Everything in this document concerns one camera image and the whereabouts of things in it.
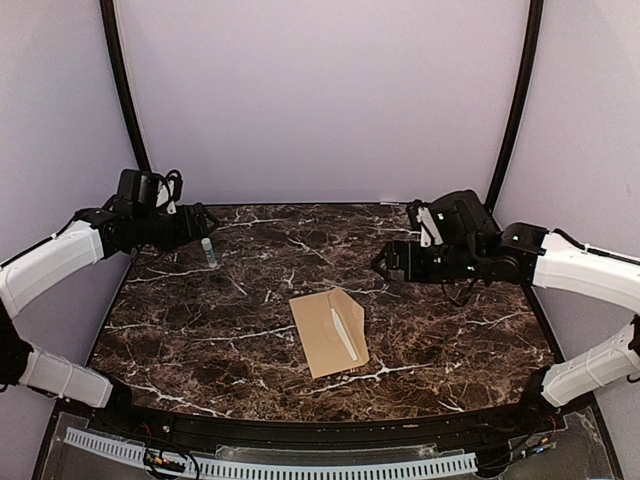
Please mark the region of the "white green glue stick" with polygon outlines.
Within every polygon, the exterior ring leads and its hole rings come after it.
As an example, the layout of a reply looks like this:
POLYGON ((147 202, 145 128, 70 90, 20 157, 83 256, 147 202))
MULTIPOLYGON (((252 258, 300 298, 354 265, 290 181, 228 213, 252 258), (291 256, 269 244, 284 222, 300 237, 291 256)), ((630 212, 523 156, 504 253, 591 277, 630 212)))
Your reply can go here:
POLYGON ((201 240, 201 246, 203 248, 203 251, 206 255, 206 259, 207 259, 207 263, 208 266, 210 268, 215 268, 218 265, 216 256, 215 256, 215 252, 214 252, 214 248, 213 248, 213 244, 211 242, 211 239, 208 237, 205 237, 201 240))

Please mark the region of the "brown paper envelope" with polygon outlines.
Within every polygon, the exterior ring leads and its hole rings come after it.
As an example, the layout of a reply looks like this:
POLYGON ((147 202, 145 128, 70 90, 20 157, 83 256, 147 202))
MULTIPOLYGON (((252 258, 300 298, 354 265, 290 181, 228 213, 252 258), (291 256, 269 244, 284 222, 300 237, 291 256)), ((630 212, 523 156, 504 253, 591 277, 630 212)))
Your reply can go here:
POLYGON ((364 308, 343 289, 293 298, 289 305, 313 379, 366 365, 369 351, 364 333, 364 308), (340 315, 359 360, 352 361, 333 325, 330 308, 340 315))

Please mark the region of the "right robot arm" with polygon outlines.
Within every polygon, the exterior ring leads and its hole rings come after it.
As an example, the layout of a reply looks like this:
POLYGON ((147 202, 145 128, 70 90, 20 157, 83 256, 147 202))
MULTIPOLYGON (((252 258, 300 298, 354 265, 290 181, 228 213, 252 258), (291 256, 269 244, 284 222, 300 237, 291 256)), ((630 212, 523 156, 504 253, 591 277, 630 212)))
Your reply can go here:
MULTIPOLYGON (((477 194, 456 191, 406 208, 417 241, 390 241, 373 259, 384 279, 400 271, 407 282, 444 286, 507 282, 578 293, 639 311, 639 261, 582 244, 561 229, 517 222, 500 229, 477 194)), ((534 432, 577 397, 618 379, 639 378, 639 320, 565 362, 535 371, 510 413, 521 434, 534 432)))

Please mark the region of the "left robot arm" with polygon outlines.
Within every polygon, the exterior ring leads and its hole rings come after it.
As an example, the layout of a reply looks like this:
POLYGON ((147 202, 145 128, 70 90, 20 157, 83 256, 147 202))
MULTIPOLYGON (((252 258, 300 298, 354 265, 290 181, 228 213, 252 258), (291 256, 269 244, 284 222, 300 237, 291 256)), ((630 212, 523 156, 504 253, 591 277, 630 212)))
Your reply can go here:
POLYGON ((180 204, 182 188, 177 170, 160 175, 125 169, 116 193, 103 206, 76 211, 58 232, 2 262, 3 388, 22 385, 102 409, 103 421, 120 436, 140 429, 140 412, 122 398, 111 398, 112 380, 27 342, 13 321, 53 286, 117 253, 131 254, 144 246, 168 253, 208 241, 220 222, 201 203, 180 204))

